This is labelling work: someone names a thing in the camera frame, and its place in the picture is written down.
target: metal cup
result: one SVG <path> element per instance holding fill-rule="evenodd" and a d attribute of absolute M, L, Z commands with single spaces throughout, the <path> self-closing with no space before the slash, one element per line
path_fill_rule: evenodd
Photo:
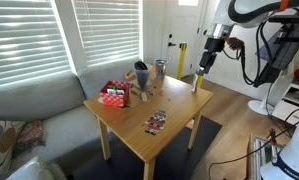
<path fill-rule="evenodd" d="M 167 60 L 156 60 L 156 77 L 164 78 L 166 75 Z"/>

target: white robot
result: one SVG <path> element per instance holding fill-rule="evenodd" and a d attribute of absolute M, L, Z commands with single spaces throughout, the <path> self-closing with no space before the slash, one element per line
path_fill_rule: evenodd
<path fill-rule="evenodd" d="M 294 7 L 299 7 L 299 0 L 221 0 L 214 21 L 205 33 L 208 40 L 198 74 L 209 72 L 216 53 L 223 50 L 225 39 L 234 25 L 245 28 L 259 26 L 269 12 Z M 271 163 L 261 167 L 260 172 L 265 180 L 299 180 L 299 124 L 288 145 Z"/>

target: gray rug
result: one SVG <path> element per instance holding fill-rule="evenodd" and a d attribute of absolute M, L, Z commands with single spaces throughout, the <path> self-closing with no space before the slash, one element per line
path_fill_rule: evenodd
<path fill-rule="evenodd" d="M 158 155 L 155 180 L 190 179 L 208 147 L 221 129 L 221 125 L 201 117 L 196 141 L 188 150 L 191 130 L 184 128 L 180 134 Z M 73 173 L 76 180 L 141 180 L 144 163 L 118 138 L 110 141 L 111 159 L 105 161 L 98 154 L 89 163 Z"/>

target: gray couch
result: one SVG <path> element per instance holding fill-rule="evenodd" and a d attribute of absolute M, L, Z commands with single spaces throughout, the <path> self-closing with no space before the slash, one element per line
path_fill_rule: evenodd
<path fill-rule="evenodd" d="M 125 81 L 123 73 L 127 70 L 129 66 L 102 73 L 89 69 L 80 73 L 79 78 L 64 73 L 1 89 L 0 120 L 44 123 L 46 146 L 21 153 L 12 160 L 11 168 L 16 170 L 39 156 L 45 162 L 57 162 L 69 175 L 95 154 L 102 153 L 98 123 L 83 101 L 98 95 L 108 80 Z"/>

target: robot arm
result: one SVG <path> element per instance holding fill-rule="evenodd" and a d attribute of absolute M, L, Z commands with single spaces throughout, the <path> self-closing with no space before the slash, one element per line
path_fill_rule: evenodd
<path fill-rule="evenodd" d="M 283 11 L 293 7 L 299 7 L 299 0 L 221 0 L 213 23 L 204 33 L 208 39 L 204 47 L 206 51 L 199 64 L 199 75 L 209 72 L 234 25 L 256 27 L 270 11 Z"/>

